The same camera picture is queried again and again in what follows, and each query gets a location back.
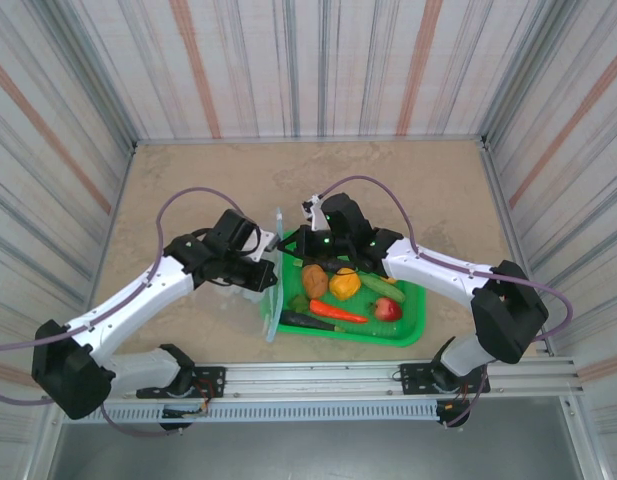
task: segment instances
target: toy carrot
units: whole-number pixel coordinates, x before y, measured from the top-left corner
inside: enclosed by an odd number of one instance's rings
[[[341,308],[333,307],[320,300],[312,299],[310,301],[310,311],[321,317],[335,318],[350,323],[367,323],[368,319],[361,315],[347,312]]]

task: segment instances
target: toy vegetable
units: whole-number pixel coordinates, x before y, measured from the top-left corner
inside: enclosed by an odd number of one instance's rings
[[[335,318],[337,320],[344,320],[351,323],[368,323],[368,319],[366,317],[347,312],[341,308],[333,307],[332,305],[328,305],[320,300],[310,301],[310,311],[320,317]]]
[[[288,303],[288,307],[297,313],[308,313],[310,311],[310,300],[305,295],[297,295]]]
[[[328,291],[328,275],[319,265],[307,265],[301,269],[301,284],[308,298],[319,298]]]
[[[291,327],[304,327],[314,328],[316,330],[327,330],[330,332],[344,333],[345,330],[336,325],[326,323],[322,320],[317,320],[310,315],[304,315],[303,313],[293,312],[292,310],[284,310],[281,312],[281,318],[279,323],[282,325],[289,325]]]
[[[406,301],[406,294],[404,292],[373,275],[362,275],[361,282],[382,297],[392,298],[399,303],[404,303]]]
[[[359,275],[350,268],[340,268],[328,284],[330,293],[339,301],[348,300],[361,288]]]

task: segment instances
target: gray floor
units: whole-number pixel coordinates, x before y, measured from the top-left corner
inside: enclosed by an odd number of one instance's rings
[[[433,422],[193,425],[135,439],[105,425],[64,427],[50,478],[581,478],[557,400],[480,402],[464,431]]]

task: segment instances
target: beige floor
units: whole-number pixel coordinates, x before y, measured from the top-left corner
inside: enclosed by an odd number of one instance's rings
[[[211,186],[231,196],[252,219],[272,229],[280,206],[285,224],[303,220],[300,204],[334,181],[366,174],[401,199],[417,241],[481,263],[508,257],[474,142],[277,143],[140,147],[127,183],[106,259],[98,299],[133,280],[154,259],[154,219],[161,204],[183,188]],[[376,187],[345,191],[375,226],[405,231],[399,212]],[[226,204],[208,194],[180,198],[165,215],[166,242],[214,225]],[[197,362],[335,361],[430,358],[452,335],[474,330],[471,314],[453,301],[428,295],[423,337],[407,348],[279,334],[262,335],[256,310],[222,310],[215,287],[164,309],[121,348],[140,352],[175,343]]]

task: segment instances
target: green cucumber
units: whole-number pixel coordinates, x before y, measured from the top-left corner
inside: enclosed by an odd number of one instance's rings
[[[406,301],[406,294],[399,290],[394,285],[384,282],[381,278],[372,275],[359,275],[361,283],[377,292],[382,297],[392,298],[395,302],[404,303]]]

